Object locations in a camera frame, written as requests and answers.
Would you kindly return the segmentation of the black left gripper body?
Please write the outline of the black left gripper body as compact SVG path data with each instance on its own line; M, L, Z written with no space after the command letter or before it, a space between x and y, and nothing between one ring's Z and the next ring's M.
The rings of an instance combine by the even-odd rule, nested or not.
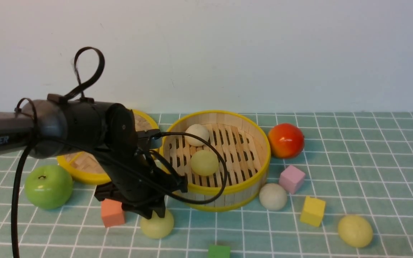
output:
M95 149L94 157L110 178L95 188L94 197L119 201L125 211L162 212L166 195L188 191L187 178L157 151L126 155Z

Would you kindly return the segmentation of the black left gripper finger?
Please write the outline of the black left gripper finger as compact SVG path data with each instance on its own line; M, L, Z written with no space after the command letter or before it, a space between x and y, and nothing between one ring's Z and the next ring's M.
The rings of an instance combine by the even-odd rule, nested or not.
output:
M154 214L159 218L165 218L166 206L165 204L142 205L135 208L135 213L145 219L152 219Z

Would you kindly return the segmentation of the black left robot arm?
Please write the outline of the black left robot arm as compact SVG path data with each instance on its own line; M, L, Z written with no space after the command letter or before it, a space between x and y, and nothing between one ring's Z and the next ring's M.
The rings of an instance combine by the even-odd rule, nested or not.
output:
M164 198L188 191L185 176L157 168L151 157L159 129L138 130L132 110L109 102L29 100L14 112L0 112L0 154L30 147L45 159L70 153L92 154L110 182L95 189L98 201L114 200L124 211L150 219L165 216Z

